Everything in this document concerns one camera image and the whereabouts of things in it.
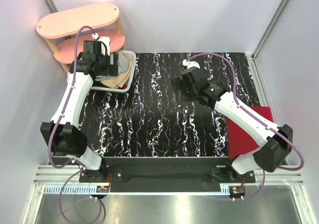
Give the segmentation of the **white plastic basket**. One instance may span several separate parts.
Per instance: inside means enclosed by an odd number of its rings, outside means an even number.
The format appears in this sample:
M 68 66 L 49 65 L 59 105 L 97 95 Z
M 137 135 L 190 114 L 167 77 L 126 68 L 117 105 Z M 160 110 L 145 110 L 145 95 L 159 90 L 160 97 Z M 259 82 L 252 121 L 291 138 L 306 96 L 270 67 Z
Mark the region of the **white plastic basket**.
M 134 60 L 132 70 L 129 74 L 129 78 L 124 83 L 124 86 L 121 88 L 117 88 L 117 89 L 108 88 L 108 87 L 104 86 L 103 84 L 101 84 L 100 81 L 96 81 L 95 80 L 96 77 L 92 77 L 91 75 L 87 74 L 93 80 L 93 85 L 92 85 L 91 89 L 100 90 L 100 91 L 107 91 L 107 92 L 115 92 L 115 93 L 125 93 L 130 88 L 130 85 L 131 85 L 132 80 L 133 80 L 134 70 L 135 70 L 136 55 L 134 52 L 125 51 L 125 50 L 119 50 L 119 51 L 114 52 L 114 53 L 122 53 L 129 60 L 129 63 L 132 60 Z M 79 55 L 77 56 L 76 72 L 77 72 L 77 75 L 86 75 L 82 72 L 82 52 L 80 52 Z

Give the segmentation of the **grey t shirt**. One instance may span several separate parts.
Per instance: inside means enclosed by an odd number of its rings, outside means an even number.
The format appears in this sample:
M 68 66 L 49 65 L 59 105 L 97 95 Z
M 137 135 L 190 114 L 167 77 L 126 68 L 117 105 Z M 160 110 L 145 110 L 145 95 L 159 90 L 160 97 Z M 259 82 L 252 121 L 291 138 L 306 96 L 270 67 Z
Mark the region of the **grey t shirt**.
M 120 74 L 126 72 L 129 68 L 129 60 L 122 53 L 112 53 L 110 62 L 110 72 L 107 75 L 97 76 L 95 78 L 96 81 L 118 77 Z

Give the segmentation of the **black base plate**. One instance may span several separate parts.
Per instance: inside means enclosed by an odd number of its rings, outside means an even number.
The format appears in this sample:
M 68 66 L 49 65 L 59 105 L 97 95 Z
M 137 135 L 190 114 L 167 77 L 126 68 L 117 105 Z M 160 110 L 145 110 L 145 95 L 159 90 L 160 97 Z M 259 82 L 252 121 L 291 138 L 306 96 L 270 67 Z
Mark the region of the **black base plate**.
M 224 194 L 222 184 L 256 182 L 253 171 L 245 175 L 230 170 L 227 157 L 106 157 L 103 174 L 87 171 L 81 183 L 111 182 L 111 193 L 212 193 Z

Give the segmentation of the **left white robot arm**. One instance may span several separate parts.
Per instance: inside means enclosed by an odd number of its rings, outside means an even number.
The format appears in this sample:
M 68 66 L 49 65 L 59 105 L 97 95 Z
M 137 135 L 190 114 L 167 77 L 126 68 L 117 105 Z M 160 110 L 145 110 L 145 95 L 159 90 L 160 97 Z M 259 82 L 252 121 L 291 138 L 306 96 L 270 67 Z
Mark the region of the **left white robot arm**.
M 79 130 L 79 116 L 94 80 L 110 74 L 112 62 L 109 37 L 85 40 L 83 51 L 71 64 L 67 88 L 56 113 L 50 122 L 43 122 L 40 127 L 48 146 L 49 162 L 54 168 L 58 165 L 54 164 L 52 154 L 60 154 L 90 170 L 96 182 L 103 182 L 108 170 L 102 158 L 88 147 L 86 135 Z

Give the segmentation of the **red folded t shirt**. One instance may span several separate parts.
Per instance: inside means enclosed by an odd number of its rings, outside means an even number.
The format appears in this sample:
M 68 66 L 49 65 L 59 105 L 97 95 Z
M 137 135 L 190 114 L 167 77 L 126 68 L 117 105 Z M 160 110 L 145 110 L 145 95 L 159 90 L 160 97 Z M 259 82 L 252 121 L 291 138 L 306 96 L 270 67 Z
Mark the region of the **red folded t shirt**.
M 258 149 L 259 139 L 262 138 L 258 134 L 258 130 L 261 126 L 258 122 L 252 118 L 252 124 L 241 124 L 238 125 L 230 118 L 226 118 L 227 121 L 227 137 L 228 137 L 228 156 L 230 160 L 233 160 L 239 155 L 245 155 L 255 149 Z

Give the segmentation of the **beige t shirt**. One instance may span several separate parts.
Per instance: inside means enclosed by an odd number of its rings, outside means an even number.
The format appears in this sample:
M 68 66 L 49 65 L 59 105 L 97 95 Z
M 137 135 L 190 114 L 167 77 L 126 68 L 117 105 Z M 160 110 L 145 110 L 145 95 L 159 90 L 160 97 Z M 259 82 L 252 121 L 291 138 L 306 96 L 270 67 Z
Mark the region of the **beige t shirt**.
M 102 80 L 100 81 L 101 84 L 103 84 L 104 86 L 108 87 L 108 88 L 112 88 L 112 89 L 117 89 L 117 88 L 121 88 L 124 86 L 124 83 L 127 81 L 127 79 L 129 78 L 129 74 L 132 70 L 134 64 L 134 60 L 132 60 L 129 63 L 129 68 L 127 71 L 125 71 L 124 73 L 119 74 L 117 77 L 113 77 L 113 78 L 109 78 L 106 80 Z

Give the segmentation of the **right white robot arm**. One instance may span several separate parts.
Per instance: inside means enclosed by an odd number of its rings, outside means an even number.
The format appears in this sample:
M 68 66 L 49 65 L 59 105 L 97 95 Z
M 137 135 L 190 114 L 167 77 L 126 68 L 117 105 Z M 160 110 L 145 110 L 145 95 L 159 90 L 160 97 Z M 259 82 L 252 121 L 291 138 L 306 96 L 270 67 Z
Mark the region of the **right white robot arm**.
M 263 169 L 274 172 L 292 151 L 293 129 L 262 117 L 243 102 L 235 100 L 234 94 L 221 82 L 210 82 L 201 71 L 191 67 L 173 78 L 172 89 L 187 102 L 198 101 L 231 119 L 257 143 L 258 148 L 235 157 L 226 176 L 238 182 L 249 171 Z

